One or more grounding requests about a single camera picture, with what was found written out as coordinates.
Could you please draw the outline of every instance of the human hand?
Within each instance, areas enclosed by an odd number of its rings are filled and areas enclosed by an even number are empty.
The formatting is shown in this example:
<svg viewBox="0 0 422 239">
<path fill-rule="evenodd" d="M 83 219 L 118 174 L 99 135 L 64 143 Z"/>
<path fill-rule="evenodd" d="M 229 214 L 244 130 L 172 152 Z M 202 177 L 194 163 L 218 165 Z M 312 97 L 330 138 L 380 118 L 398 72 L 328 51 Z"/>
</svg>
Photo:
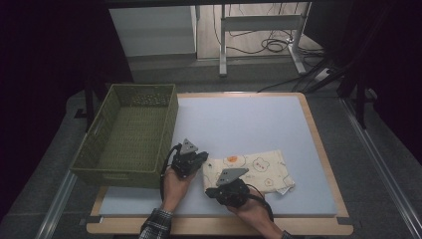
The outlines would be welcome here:
<svg viewBox="0 0 422 239">
<path fill-rule="evenodd" d="M 164 199 L 161 208 L 173 212 L 186 195 L 195 175 L 196 173 L 193 173 L 188 177 L 179 178 L 173 168 L 168 168 L 164 174 Z"/>
<path fill-rule="evenodd" d="M 261 194 L 252 188 L 250 188 L 250 194 L 261 197 Z M 265 238 L 282 238 L 282 229 L 271 221 L 267 208 L 261 202 L 249 198 L 241 207 L 227 206 L 227 209 L 259 231 Z"/>
</svg>

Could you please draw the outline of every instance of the dark background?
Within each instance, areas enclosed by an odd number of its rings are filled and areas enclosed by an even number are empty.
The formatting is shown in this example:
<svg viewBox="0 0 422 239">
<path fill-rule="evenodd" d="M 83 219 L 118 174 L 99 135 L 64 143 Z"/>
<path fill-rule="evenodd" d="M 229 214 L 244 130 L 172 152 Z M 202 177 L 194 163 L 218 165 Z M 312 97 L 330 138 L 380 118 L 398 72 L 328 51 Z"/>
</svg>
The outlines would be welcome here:
<svg viewBox="0 0 422 239">
<path fill-rule="evenodd" d="M 365 34 L 368 22 L 373 21 L 377 4 L 356 1 L 347 10 L 349 18 L 344 28 L 338 28 L 337 40 L 320 40 L 328 49 L 337 48 L 338 41 L 347 43 L 347 48 L 333 55 L 340 65 L 350 60 L 358 49 L 360 36 Z M 323 13 L 327 11 L 336 19 L 332 5 L 321 9 L 322 16 L 328 18 Z M 421 10 L 419 0 L 395 3 L 362 63 L 370 66 L 364 70 L 367 86 L 378 94 L 375 109 L 420 162 Z M 128 82 L 131 74 L 105 6 L 2 1 L 0 17 L 0 213 L 3 216 L 59 128 L 67 99 L 83 90 L 86 83 Z M 325 24 L 322 31 L 326 41 L 332 41 L 326 37 L 329 28 L 334 26 Z M 359 69 L 354 70 L 350 73 L 353 76 L 361 73 Z"/>
</svg>

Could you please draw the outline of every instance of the black cable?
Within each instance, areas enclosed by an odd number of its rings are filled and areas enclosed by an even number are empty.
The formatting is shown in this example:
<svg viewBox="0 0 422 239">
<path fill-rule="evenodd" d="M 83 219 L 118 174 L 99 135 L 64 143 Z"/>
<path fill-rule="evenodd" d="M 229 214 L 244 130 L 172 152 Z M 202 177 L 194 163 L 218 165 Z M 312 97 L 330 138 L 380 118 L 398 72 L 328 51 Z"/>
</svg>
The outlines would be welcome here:
<svg viewBox="0 0 422 239">
<path fill-rule="evenodd" d="M 254 186 L 254 185 L 252 185 L 252 184 L 248 184 L 248 183 L 246 183 L 245 185 L 247 185 L 247 186 L 250 186 L 250 187 L 254 188 L 254 189 L 255 189 L 255 191 L 257 191 L 257 192 L 261 195 L 261 197 L 262 197 L 262 198 L 264 198 L 264 195 L 260 192 L 260 190 L 258 190 L 258 188 L 257 188 L 257 187 L 255 187 L 255 186 Z"/>
<path fill-rule="evenodd" d="M 302 48 L 302 47 L 298 47 L 298 49 L 299 49 L 299 50 L 302 50 L 302 51 L 306 51 L 306 52 L 318 52 L 318 51 L 324 51 L 324 48 L 321 48 L 321 49 L 305 49 L 305 48 Z"/>
<path fill-rule="evenodd" d="M 304 56 L 304 63 L 310 67 L 315 67 L 316 65 L 311 65 L 311 63 L 307 62 L 307 58 L 317 58 L 320 56 Z"/>
<path fill-rule="evenodd" d="M 298 77 L 298 78 L 293 78 L 293 79 L 290 79 L 290 80 L 285 81 L 285 82 L 280 82 L 280 83 L 277 83 L 277 84 L 274 84 L 274 85 L 270 85 L 270 86 L 264 87 L 264 88 L 262 88 L 262 89 L 258 90 L 258 91 L 257 91 L 257 93 L 263 92 L 263 91 L 265 91 L 265 90 L 267 90 L 267 89 L 269 89 L 269 88 L 274 88 L 274 87 L 277 87 L 277 86 L 281 86 L 281 85 L 284 85 L 284 84 L 287 84 L 287 83 L 290 83 L 290 82 L 296 81 L 296 80 L 298 80 L 298 79 L 300 79 L 300 78 L 301 78 L 301 77 Z"/>
<path fill-rule="evenodd" d="M 366 14 L 366 16 L 369 16 L 369 18 L 379 18 L 380 16 L 382 17 L 382 15 L 380 15 L 377 11 L 379 11 L 379 9 L 378 8 L 373 8 L 373 9 L 371 9 L 372 10 L 372 12 L 371 12 L 371 14 Z M 333 73 L 333 74 L 330 74 L 328 77 L 326 77 L 325 79 L 324 79 L 324 81 L 321 81 L 321 82 L 318 82 L 318 83 L 315 83 L 313 86 L 311 86 L 309 89 L 307 89 L 307 87 L 308 86 L 306 86 L 304 89 L 303 89 L 303 93 L 312 93 L 312 92 L 314 92 L 314 91 L 316 91 L 317 89 L 319 89 L 319 88 L 321 88 L 321 87 L 323 87 L 323 86 L 325 86 L 326 84 L 328 84 L 328 83 L 330 83 L 330 82 L 332 82 L 332 81 L 334 81 L 335 79 L 337 79 L 337 78 L 339 78 L 340 76 L 344 76 L 344 74 L 346 73 L 346 72 L 348 72 L 351 68 L 352 68 L 352 66 L 356 63 L 356 61 L 358 62 L 358 61 L 361 61 L 361 58 L 362 58 L 362 51 L 365 49 L 365 47 L 367 47 L 367 43 L 368 43 L 368 37 L 370 38 L 371 36 L 369 35 L 369 36 L 364 36 L 363 38 L 364 38 L 364 40 L 363 40 L 363 44 L 364 45 L 362 45 L 362 46 L 355 46 L 355 44 L 356 44 L 356 42 L 357 41 L 359 41 L 360 40 L 360 38 L 361 38 L 361 36 L 360 35 L 362 35 L 362 34 L 367 34 L 367 32 L 369 31 L 369 34 L 371 34 L 371 32 L 370 31 L 372 31 L 374 28 L 376 28 L 376 26 L 373 26 L 372 24 L 371 25 L 369 25 L 369 22 L 373 22 L 372 20 L 369 20 L 369 21 L 364 21 L 364 24 L 362 24 L 361 26 L 359 26 L 358 27 L 358 32 L 357 32 L 357 34 L 353 34 L 352 36 L 353 36 L 353 39 L 347 39 L 348 41 L 346 42 L 346 44 L 342 44 L 338 49 L 336 49 L 337 51 L 338 50 L 341 50 L 341 49 L 344 49 L 346 52 L 348 51 L 349 52 L 349 50 L 350 49 L 352 49 L 353 51 L 356 51 L 356 47 L 357 47 L 357 53 L 354 53 L 352 56 L 351 56 L 351 60 L 349 60 L 348 61 L 348 63 L 346 64 L 346 65 L 344 65 L 344 66 L 341 66 L 339 69 L 337 69 L 336 70 L 336 72 L 335 73 Z M 348 49 L 345 49 L 345 47 L 347 46 L 347 45 L 351 45 L 351 47 L 350 48 L 348 48 Z"/>
<path fill-rule="evenodd" d="M 294 14 L 296 14 L 296 11 L 298 11 L 298 6 L 299 6 L 299 2 L 296 3 L 296 8 L 295 8 L 295 13 Z"/>
<path fill-rule="evenodd" d="M 271 9 L 273 9 L 273 8 L 275 8 L 276 7 L 276 4 L 275 3 L 273 3 L 273 5 L 271 6 L 271 8 L 268 10 L 268 12 L 267 12 L 267 15 L 270 13 L 270 11 L 271 11 Z"/>
<path fill-rule="evenodd" d="M 287 5 L 287 3 L 282 3 L 282 5 L 280 5 L 279 15 L 280 15 L 280 11 L 282 12 L 282 15 L 284 15 L 284 14 L 285 14 L 285 8 L 286 8 L 286 5 Z"/>
<path fill-rule="evenodd" d="M 240 8 L 240 4 L 239 4 L 239 11 L 242 13 L 242 16 L 245 16 L 245 14 L 242 12 L 242 9 Z"/>
<path fill-rule="evenodd" d="M 253 195 L 253 194 L 250 194 L 250 193 L 245 193 L 244 194 L 244 193 L 227 192 L 227 191 L 225 193 L 227 193 L 229 195 L 236 195 L 236 196 L 237 195 L 243 195 L 243 196 L 246 196 L 249 199 L 257 200 L 258 202 L 260 202 L 261 204 L 263 204 L 263 206 L 267 209 L 268 216 L 270 217 L 270 220 L 274 222 L 273 210 L 271 209 L 270 204 L 264 199 L 263 194 L 261 194 L 261 192 L 255 186 L 253 186 L 251 184 L 245 184 L 245 185 L 253 187 L 261 195 L 261 197 L 256 196 L 256 195 Z"/>
<path fill-rule="evenodd" d="M 167 157 L 164 160 L 161 168 L 161 174 L 159 177 L 159 194 L 161 195 L 161 201 L 164 200 L 164 176 L 165 171 L 167 170 L 168 160 L 170 159 L 171 154 L 174 150 L 181 148 L 182 144 L 178 143 L 177 145 L 173 146 L 167 154 Z"/>
<path fill-rule="evenodd" d="M 364 25 L 362 25 L 362 26 L 360 26 L 360 28 L 358 28 L 359 31 L 357 33 L 353 34 L 354 39 L 348 38 L 345 43 L 343 43 L 341 46 L 337 47 L 336 49 L 331 50 L 330 52 L 325 52 L 323 54 L 317 54 L 317 55 L 318 56 L 323 56 L 323 60 L 322 61 L 325 61 L 328 57 L 335 56 L 335 54 L 337 54 L 340 51 L 348 50 L 348 48 L 350 48 L 351 46 L 353 46 L 353 44 L 355 44 L 356 41 L 358 41 L 360 39 L 360 36 L 365 33 L 365 31 L 369 27 L 368 22 L 369 21 L 366 21 Z M 342 71 L 343 73 L 345 73 L 354 64 L 354 62 L 355 62 L 355 57 L 353 57 L 345 66 L 341 67 L 340 69 L 337 69 L 337 71 Z M 308 87 L 311 84 L 311 82 L 312 81 L 309 81 L 305 85 L 305 87 L 302 90 L 300 90 L 300 92 L 302 92 L 304 94 L 305 93 L 308 93 L 309 92 Z"/>
<path fill-rule="evenodd" d="M 326 62 L 328 61 L 328 58 L 323 58 L 320 62 L 318 62 L 312 69 L 310 69 L 303 78 L 301 78 L 292 88 L 292 92 L 297 92 L 299 85 L 302 83 L 302 81 L 308 77 L 311 76 L 313 73 L 315 73 L 318 69 L 320 69 Z"/>
<path fill-rule="evenodd" d="M 215 37 L 217 39 L 218 44 L 221 46 L 221 42 L 220 42 L 220 39 L 218 38 L 217 27 L 216 27 L 216 23 L 215 23 L 215 5 L 213 5 L 212 11 L 213 11 L 214 34 L 215 34 Z M 229 6 L 229 16 L 230 16 L 230 14 L 231 14 L 231 5 Z M 248 32 L 244 32 L 244 33 L 241 33 L 241 34 L 237 34 L 237 35 L 232 35 L 231 32 L 229 32 L 229 33 L 232 37 L 238 37 L 238 36 L 242 36 L 242 35 L 251 34 L 251 33 L 254 33 L 254 32 L 257 32 L 257 31 L 248 31 Z M 241 49 L 238 49 L 238 48 L 227 47 L 227 46 L 226 46 L 226 49 L 232 49 L 232 50 L 239 51 L 239 52 L 244 53 L 244 54 L 250 54 L 250 55 L 258 54 L 258 53 L 264 52 L 265 50 L 268 50 L 272 53 L 280 53 L 288 47 L 289 43 L 287 41 L 284 41 L 284 40 L 273 39 L 272 37 L 273 37 L 273 34 L 275 32 L 276 31 L 270 32 L 269 37 L 261 42 L 262 49 L 258 50 L 256 52 L 247 52 L 247 51 L 244 51 L 244 50 L 241 50 Z M 282 32 L 290 35 L 290 37 L 292 38 L 292 35 L 289 34 L 288 32 L 286 32 L 286 31 L 282 31 Z M 274 50 L 274 49 L 271 49 L 271 46 L 273 46 L 273 47 L 278 46 L 278 47 L 281 47 L 281 49 Z"/>
<path fill-rule="evenodd" d="M 313 79 L 317 76 L 317 72 L 314 73 L 314 76 L 308 80 L 308 83 L 299 91 L 300 93 L 304 93 L 307 87 L 311 84 Z"/>
</svg>

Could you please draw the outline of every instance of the plaid sleeve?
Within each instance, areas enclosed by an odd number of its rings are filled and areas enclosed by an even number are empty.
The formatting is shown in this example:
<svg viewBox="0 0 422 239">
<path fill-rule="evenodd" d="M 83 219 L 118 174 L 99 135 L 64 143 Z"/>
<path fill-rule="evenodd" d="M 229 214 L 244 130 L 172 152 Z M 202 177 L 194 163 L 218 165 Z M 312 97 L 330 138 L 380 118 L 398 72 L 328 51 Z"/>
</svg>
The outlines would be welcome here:
<svg viewBox="0 0 422 239">
<path fill-rule="evenodd" d="M 283 231 L 282 239 L 294 239 L 294 238 L 289 232 Z"/>
<path fill-rule="evenodd" d="M 171 230 L 173 213 L 154 208 L 140 229 L 139 239 L 168 238 Z"/>
</svg>

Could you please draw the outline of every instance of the patterned cloth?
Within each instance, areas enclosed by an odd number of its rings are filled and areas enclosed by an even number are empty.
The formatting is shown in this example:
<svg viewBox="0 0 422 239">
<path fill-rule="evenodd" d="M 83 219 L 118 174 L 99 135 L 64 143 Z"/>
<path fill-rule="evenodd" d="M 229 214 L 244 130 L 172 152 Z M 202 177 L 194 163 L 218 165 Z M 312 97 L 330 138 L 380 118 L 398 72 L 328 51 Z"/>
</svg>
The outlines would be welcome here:
<svg viewBox="0 0 422 239">
<path fill-rule="evenodd" d="M 254 185 L 262 193 L 277 191 L 285 194 L 295 187 L 280 150 L 235 155 L 223 159 L 208 158 L 202 166 L 204 190 L 217 187 L 216 182 L 224 168 L 248 168 L 249 171 L 240 178 L 245 183 Z"/>
<path fill-rule="evenodd" d="M 151 215 L 143 223 L 139 239 L 168 238 L 171 230 L 171 218 L 173 213 L 154 208 Z"/>
</svg>

